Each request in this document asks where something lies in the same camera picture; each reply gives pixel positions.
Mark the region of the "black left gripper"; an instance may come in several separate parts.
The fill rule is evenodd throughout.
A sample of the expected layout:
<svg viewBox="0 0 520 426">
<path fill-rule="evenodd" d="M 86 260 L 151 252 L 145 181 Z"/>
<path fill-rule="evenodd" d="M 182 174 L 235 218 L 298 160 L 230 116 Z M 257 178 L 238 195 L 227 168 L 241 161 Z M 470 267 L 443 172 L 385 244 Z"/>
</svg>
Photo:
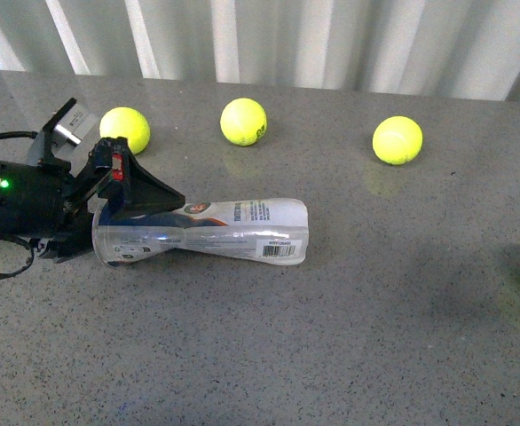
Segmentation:
<svg viewBox="0 0 520 426">
<path fill-rule="evenodd" d="M 127 139 L 102 138 L 88 161 L 62 190 L 62 216 L 51 237 L 31 240 L 36 255 L 62 263 L 93 250 L 89 200 L 108 201 L 116 218 L 169 212 L 185 205 L 185 196 L 141 167 Z"/>
</svg>

